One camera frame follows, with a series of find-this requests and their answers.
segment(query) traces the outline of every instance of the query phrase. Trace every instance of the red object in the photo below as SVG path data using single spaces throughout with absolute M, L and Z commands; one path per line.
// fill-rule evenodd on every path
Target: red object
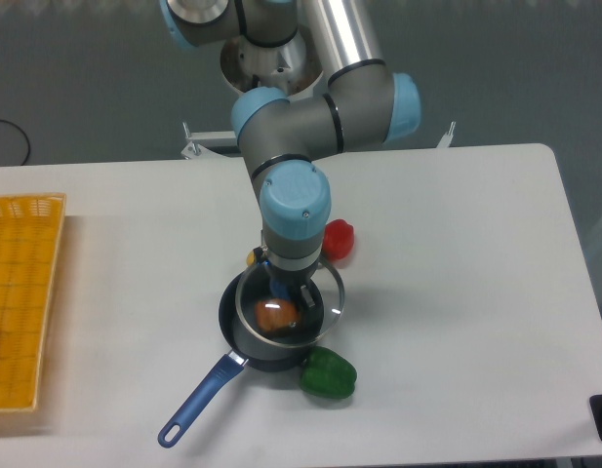
M 328 260 L 346 258 L 355 244 L 355 229 L 343 219 L 336 219 L 327 224 L 322 241 L 322 254 Z

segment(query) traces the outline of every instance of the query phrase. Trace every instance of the cooking pot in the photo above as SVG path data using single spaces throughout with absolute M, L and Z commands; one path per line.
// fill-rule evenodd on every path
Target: cooking pot
M 205 376 L 158 435 L 174 446 L 219 390 L 245 366 L 285 371 L 302 363 L 309 350 L 338 321 L 344 289 L 340 274 L 325 258 L 304 284 L 285 286 L 268 261 L 254 263 L 222 294 L 219 323 L 231 347 Z

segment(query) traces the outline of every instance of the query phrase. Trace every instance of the metal bracket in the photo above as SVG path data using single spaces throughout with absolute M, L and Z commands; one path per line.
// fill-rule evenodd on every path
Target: metal bracket
M 204 154 L 219 154 L 213 149 L 224 148 L 227 153 L 236 153 L 240 150 L 237 147 L 235 133 L 227 132 L 200 132 L 192 133 L 183 122 L 183 132 L 187 145 L 181 152 L 184 159 L 197 159 Z
M 448 132 L 446 132 L 439 140 L 439 143 L 437 144 L 438 148 L 449 148 L 450 147 L 450 144 L 453 142 L 453 136 L 455 135 L 456 124 L 457 124 L 457 122 L 454 122 L 454 121 L 450 124 L 450 129 L 448 129 Z

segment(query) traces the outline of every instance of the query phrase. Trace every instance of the yellow object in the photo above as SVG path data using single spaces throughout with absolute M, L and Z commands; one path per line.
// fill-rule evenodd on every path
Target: yellow object
M 251 251 L 246 257 L 246 264 L 251 266 L 253 263 L 255 263 L 255 252 Z
M 65 199 L 0 197 L 0 411 L 36 407 Z

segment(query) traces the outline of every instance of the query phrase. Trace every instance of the gray floor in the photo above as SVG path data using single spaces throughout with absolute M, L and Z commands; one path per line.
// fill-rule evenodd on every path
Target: gray floor
M 28 164 L 175 159 L 181 121 L 228 130 L 220 45 L 175 47 L 157 0 L 0 0 L 0 119 Z M 602 216 L 602 0 L 370 1 L 383 53 L 416 80 L 401 148 L 541 142 L 557 155 L 582 243 Z M 0 128 L 0 162 L 24 141 Z M 602 249 L 588 262 L 602 311 Z

